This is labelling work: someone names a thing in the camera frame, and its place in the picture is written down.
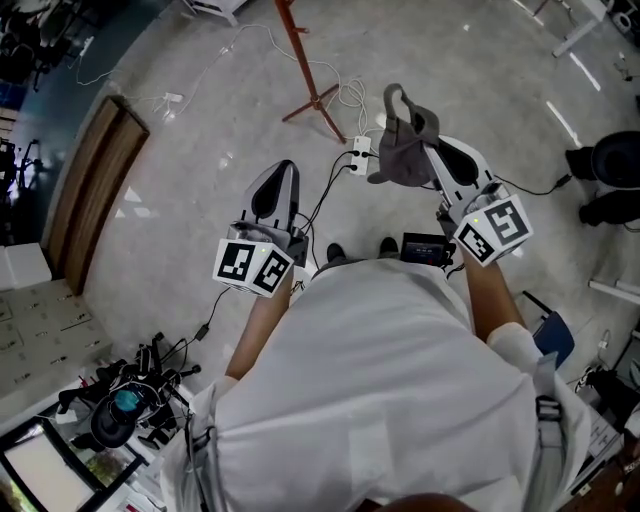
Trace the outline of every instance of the gray cloth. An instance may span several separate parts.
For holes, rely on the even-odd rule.
[[[400,99],[409,109],[411,122],[400,119],[393,106],[393,95],[401,91]],[[391,84],[384,91],[387,126],[380,141],[380,171],[371,174],[369,183],[393,181],[405,187],[420,187],[434,176],[433,167],[422,147],[423,143],[438,146],[440,121],[430,110],[415,105],[400,84]]]

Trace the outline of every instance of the tiled floor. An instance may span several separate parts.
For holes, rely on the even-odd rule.
[[[545,27],[510,0],[398,4],[294,4],[300,25],[311,29],[304,38],[310,58],[330,62],[345,81],[357,77],[366,85],[369,127],[383,110],[384,87],[399,82],[416,103],[440,116],[443,133],[480,150],[497,174],[546,190],[568,171],[564,151],[575,148],[547,102],[584,145],[640,126],[636,84],[623,82],[613,67],[619,51],[632,61],[634,50],[608,21],[573,49],[601,85],[597,91],[569,55],[551,56],[560,35],[571,30],[553,2],[541,15]],[[238,215],[243,190],[262,170],[285,158],[296,162],[301,209],[308,214],[331,163],[345,150],[315,113],[280,122],[307,94],[297,65],[271,46],[262,28],[246,29],[196,87],[236,29],[217,18],[189,20],[180,11],[176,2],[156,20],[113,77],[112,87],[142,98],[132,103],[152,133],[110,214],[86,290],[123,349],[158,330],[173,340],[190,337],[207,319],[222,290],[211,280],[218,240]],[[576,9],[575,16],[585,14]],[[248,2],[239,17],[241,23],[271,27],[276,41],[289,48],[271,1]],[[314,74],[319,89],[336,80],[326,66],[315,66]],[[144,99],[165,92],[189,99],[194,90],[178,115],[166,116],[160,101]],[[345,132],[356,134],[357,109],[334,102],[330,110]],[[605,330],[611,346],[600,356],[614,361],[638,318],[636,307],[587,287],[593,275],[640,282],[634,265],[638,235],[579,223],[578,207],[593,193],[574,180],[550,196],[522,194],[536,233],[521,257],[501,260],[514,294],[529,290],[570,324],[576,349],[562,368],[567,379],[596,356]],[[370,257],[386,235],[400,240],[405,231],[439,233],[438,204],[433,192],[342,176],[316,222],[316,253],[324,260],[328,243],[337,241],[350,255]],[[463,272],[451,282],[466,296]],[[517,300],[533,328],[539,312],[521,295]],[[191,346],[189,359],[205,369],[199,385],[225,368],[251,304],[250,296],[227,294],[207,338]]]

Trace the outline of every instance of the white box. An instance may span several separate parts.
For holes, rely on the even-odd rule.
[[[272,297],[293,265],[275,244],[223,238],[213,269],[213,279],[236,290]]]
[[[14,288],[26,288],[51,281],[51,271],[40,244],[12,245],[5,249],[5,254]]]
[[[453,237],[486,267],[532,235],[520,198],[513,195],[466,215]]]

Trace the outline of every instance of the power strip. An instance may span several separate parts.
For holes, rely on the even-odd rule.
[[[369,153],[371,151],[371,139],[362,135],[353,139],[353,150],[359,151],[359,155],[351,156],[351,165],[355,165],[356,168],[349,171],[356,176],[366,176],[367,168],[369,166],[369,158],[362,156],[363,153]]]
[[[93,43],[94,37],[87,37],[84,40],[84,45],[82,47],[82,50],[80,50],[80,53],[78,54],[78,57],[84,57],[84,54],[87,53],[87,50],[89,49],[89,46],[91,46],[91,43]]]

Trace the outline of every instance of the backpack strap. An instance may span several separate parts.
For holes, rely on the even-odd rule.
[[[555,396],[557,353],[540,358],[533,374],[538,416],[538,447],[524,510],[549,512],[559,495],[566,465],[566,442],[562,433],[562,406]]]

